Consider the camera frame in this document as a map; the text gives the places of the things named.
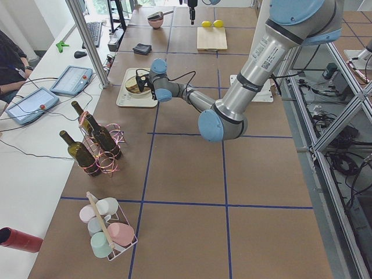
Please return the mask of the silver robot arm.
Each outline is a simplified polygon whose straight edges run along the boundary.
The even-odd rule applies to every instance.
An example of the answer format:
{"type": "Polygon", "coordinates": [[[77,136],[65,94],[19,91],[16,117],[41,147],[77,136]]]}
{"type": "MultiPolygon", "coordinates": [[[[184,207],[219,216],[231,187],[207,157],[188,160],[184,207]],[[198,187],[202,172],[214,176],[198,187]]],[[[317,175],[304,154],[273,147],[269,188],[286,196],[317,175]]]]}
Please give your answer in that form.
{"type": "Polygon", "coordinates": [[[210,142],[233,140],[248,127],[246,107],[260,92],[282,59],[294,47],[320,45],[341,35],[343,1],[270,1],[265,32],[225,96],[214,100],[188,84],[174,83],[167,76],[167,63],[155,59],[137,80],[140,89],[148,86],[159,102],[182,98],[201,114],[198,128],[210,142]]]}

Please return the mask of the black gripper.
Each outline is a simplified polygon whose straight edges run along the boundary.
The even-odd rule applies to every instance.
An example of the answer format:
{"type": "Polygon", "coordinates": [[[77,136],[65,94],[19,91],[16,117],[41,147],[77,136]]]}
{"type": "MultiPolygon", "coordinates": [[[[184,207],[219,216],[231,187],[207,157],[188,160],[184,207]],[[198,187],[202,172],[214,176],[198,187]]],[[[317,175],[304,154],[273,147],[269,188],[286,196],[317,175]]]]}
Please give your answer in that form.
{"type": "Polygon", "coordinates": [[[191,24],[195,23],[195,7],[198,6],[198,0],[187,0],[187,5],[189,7],[189,18],[191,24]]]}
{"type": "Polygon", "coordinates": [[[136,77],[137,84],[139,85],[140,89],[144,88],[144,92],[135,94],[135,96],[139,98],[139,97],[144,97],[146,95],[152,94],[152,88],[149,85],[149,70],[137,69],[135,71],[135,77],[136,77]]]}

